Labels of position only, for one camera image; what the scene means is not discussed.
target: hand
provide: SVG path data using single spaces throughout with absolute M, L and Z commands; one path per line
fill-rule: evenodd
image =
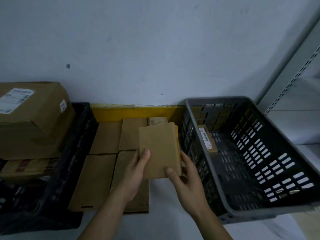
M 122 180 L 114 189 L 120 192 L 123 197 L 124 203 L 132 201 L 138 193 L 140 184 L 143 178 L 144 167 L 150 158 L 150 150 L 145 149 L 142 157 L 139 160 L 139 151 L 136 151 L 133 159 L 128 164 Z
M 201 218 L 207 211 L 211 211 L 201 179 L 196 166 L 183 151 L 181 151 L 181 159 L 186 165 L 185 168 L 182 168 L 182 171 L 187 175 L 187 179 L 183 176 L 179 177 L 172 168 L 166 169 L 167 177 L 174 185 L 183 209 L 193 219 Z

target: white table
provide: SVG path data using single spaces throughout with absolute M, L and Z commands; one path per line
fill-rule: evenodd
M 21 233 L 2 236 L 0 240 L 76 239 L 94 214 L 85 213 L 78 229 Z M 225 228 L 234 240 L 305 240 L 289 214 L 271 220 L 230 224 Z M 173 185 L 164 178 L 150 182 L 149 214 L 124 215 L 115 239 L 197 240 L 202 237 L 192 218 L 180 205 Z

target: small cardboard box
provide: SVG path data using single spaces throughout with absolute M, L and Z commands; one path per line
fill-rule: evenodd
M 58 82 L 0 83 L 0 158 L 59 157 L 75 115 Z
M 125 174 L 126 167 L 133 159 L 134 154 L 135 152 L 133 151 L 122 151 L 118 154 L 110 192 L 114 190 L 121 181 L 123 175 Z M 145 212 L 149 212 L 149 180 L 142 181 L 137 195 L 126 205 L 124 209 L 124 213 Z
M 147 118 L 124 118 L 119 151 L 137 150 L 139 148 L 139 128 L 147 125 Z
M 208 128 L 204 124 L 198 125 L 198 128 L 200 130 L 202 139 L 204 141 L 204 144 L 208 150 L 208 153 L 210 156 L 215 156 L 218 154 L 218 148 L 216 147 L 216 144 L 214 143 L 214 139 L 212 138 L 210 132 L 208 131 Z
M 180 176 L 182 175 L 178 127 L 173 122 L 140 128 L 140 156 L 145 148 L 151 151 L 150 159 L 144 169 L 145 179 L 166 178 L 166 167 L 171 167 Z
M 118 153 L 122 122 L 100 122 L 90 154 Z
M 41 179 L 48 181 L 58 158 L 0 160 L 0 177 L 15 182 Z
M 116 155 L 86 156 L 68 209 L 73 212 L 97 210 L 109 195 Z
M 161 125 L 161 124 L 167 124 L 168 120 L 166 117 L 151 117 L 148 120 L 148 125 Z

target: yellow panel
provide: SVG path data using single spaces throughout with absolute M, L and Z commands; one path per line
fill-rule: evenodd
M 181 126 L 184 106 L 159 107 L 95 107 L 91 106 L 94 117 L 98 122 L 122 121 L 123 118 L 166 117 L 168 122 Z

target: plastic crate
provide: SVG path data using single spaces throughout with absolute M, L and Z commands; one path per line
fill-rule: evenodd
M 45 182 L 26 185 L 0 181 L 0 235 L 77 228 L 82 212 L 67 210 L 98 123 L 89 103 L 73 103 L 76 112 L 54 173 Z
M 218 155 L 210 158 L 197 125 Z M 223 224 L 274 218 L 319 205 L 320 176 L 247 97 L 190 98 L 182 149 L 198 169 L 207 201 Z

